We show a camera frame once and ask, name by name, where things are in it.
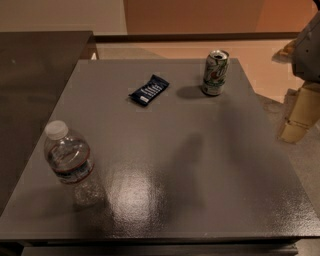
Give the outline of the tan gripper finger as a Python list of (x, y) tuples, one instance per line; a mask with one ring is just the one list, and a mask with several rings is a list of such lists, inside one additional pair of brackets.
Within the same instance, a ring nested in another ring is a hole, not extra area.
[(287, 143), (297, 143), (319, 120), (320, 84), (304, 82), (297, 91), (287, 92), (278, 138)]
[(293, 52), (295, 50), (296, 40), (290, 41), (282, 49), (278, 50), (274, 54), (274, 58), (277, 60), (291, 60)]

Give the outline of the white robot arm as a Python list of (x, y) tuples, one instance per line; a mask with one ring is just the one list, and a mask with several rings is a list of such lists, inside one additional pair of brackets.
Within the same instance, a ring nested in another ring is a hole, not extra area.
[(293, 75), (304, 81), (297, 91), (288, 91), (287, 114), (278, 138), (299, 142), (320, 120), (320, 0), (313, 0), (317, 13), (299, 33), (272, 56), (278, 63), (290, 63)]

